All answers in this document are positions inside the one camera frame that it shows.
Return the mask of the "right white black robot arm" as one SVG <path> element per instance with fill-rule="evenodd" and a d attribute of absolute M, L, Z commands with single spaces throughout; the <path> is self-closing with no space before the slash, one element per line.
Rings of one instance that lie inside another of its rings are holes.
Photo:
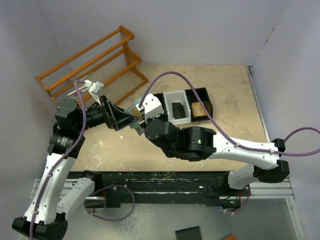
<path fill-rule="evenodd" d="M 290 174 L 289 163 L 280 159 L 278 146 L 284 141 L 254 142 L 238 138 L 226 139 L 210 128 L 192 126 L 179 128 L 169 121 L 155 119 L 146 125 L 145 137 L 159 147 L 168 158 L 189 162 L 207 159 L 224 159 L 246 165 L 230 171 L 222 190 L 228 196 L 235 195 L 254 182 L 281 183 Z"/>

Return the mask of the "mint green card holder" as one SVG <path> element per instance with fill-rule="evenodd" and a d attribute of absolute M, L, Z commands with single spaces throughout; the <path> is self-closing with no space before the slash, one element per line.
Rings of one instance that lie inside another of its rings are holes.
<path fill-rule="evenodd" d="M 140 111 L 140 109 L 137 107 L 137 105 L 139 105 L 141 101 L 141 98 L 139 98 L 138 100 L 136 100 L 132 105 L 130 105 L 125 112 L 134 116 L 134 122 L 132 122 L 129 127 L 133 130 L 136 131 L 136 133 L 141 136 L 144 131 L 145 128 L 143 127 L 143 125 L 145 124 L 145 120 L 143 118 L 144 115 L 144 110 Z"/>

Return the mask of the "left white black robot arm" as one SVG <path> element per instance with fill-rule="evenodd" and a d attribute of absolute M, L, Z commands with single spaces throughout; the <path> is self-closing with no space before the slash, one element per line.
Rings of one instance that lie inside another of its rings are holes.
<path fill-rule="evenodd" d="M 102 175 L 86 170 L 72 189 L 61 197 L 65 181 L 85 141 L 84 131 L 101 124 L 118 131 L 138 120 L 104 95 L 99 100 L 101 104 L 94 103 L 89 108 L 79 106 L 74 98 L 58 104 L 42 178 L 25 214 L 14 219 L 13 230 L 31 240 L 61 240 L 66 234 L 70 215 L 85 198 L 106 192 Z"/>

